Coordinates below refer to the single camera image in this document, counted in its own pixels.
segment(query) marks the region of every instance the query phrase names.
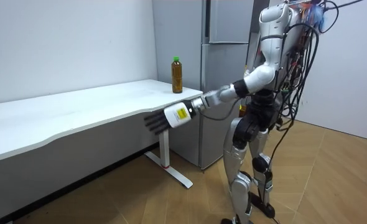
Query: gray refrigerator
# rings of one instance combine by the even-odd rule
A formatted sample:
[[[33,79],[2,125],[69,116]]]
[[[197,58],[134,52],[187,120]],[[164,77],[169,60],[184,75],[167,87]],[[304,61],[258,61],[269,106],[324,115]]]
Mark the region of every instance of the gray refrigerator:
[[[182,63],[183,86],[207,92],[242,79],[250,37],[258,32],[259,0],[153,0],[158,79],[171,83],[173,56]],[[223,141],[239,104],[224,121],[197,116],[170,131],[171,150],[202,169],[223,154]],[[220,118],[232,103],[205,112]]]

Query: white desk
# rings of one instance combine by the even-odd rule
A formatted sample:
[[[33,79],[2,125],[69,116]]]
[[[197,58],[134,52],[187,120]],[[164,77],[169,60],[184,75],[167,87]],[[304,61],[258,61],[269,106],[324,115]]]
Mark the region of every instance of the white desk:
[[[189,88],[174,94],[171,84],[142,80],[0,103],[0,160],[69,134],[158,110],[201,94]],[[189,188],[191,181],[169,166],[168,131],[159,138],[161,160],[151,152],[146,156]]]

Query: yellow label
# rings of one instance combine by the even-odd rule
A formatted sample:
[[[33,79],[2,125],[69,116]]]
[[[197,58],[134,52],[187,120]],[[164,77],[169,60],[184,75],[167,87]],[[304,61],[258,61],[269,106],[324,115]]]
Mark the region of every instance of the yellow label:
[[[181,108],[177,110],[177,113],[178,113],[179,119],[184,119],[188,116],[188,114],[185,111],[185,108]]]

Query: desk foot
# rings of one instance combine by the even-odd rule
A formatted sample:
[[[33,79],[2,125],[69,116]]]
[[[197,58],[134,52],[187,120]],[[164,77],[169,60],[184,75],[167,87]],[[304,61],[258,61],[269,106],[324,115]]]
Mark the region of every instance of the desk foot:
[[[193,183],[188,178],[186,178],[184,175],[182,175],[180,172],[172,168],[171,166],[168,166],[168,168],[164,168],[160,163],[160,158],[158,158],[155,154],[151,152],[145,153],[145,155],[153,160],[155,163],[157,163],[161,168],[163,168],[165,171],[167,171],[169,174],[171,174],[173,177],[175,177],[183,186],[185,186],[187,189],[189,189]]]

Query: floor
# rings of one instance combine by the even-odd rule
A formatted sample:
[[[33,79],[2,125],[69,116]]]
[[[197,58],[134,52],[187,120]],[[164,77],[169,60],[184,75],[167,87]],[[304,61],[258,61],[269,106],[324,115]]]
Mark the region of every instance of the floor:
[[[267,154],[280,136],[271,133]],[[171,156],[191,189],[142,156],[14,223],[217,224],[233,217],[222,160],[201,172]],[[248,153],[243,170],[252,174],[250,162]],[[272,171],[271,204],[281,224],[367,223],[366,139],[296,122]],[[251,220],[274,223],[256,208]]]

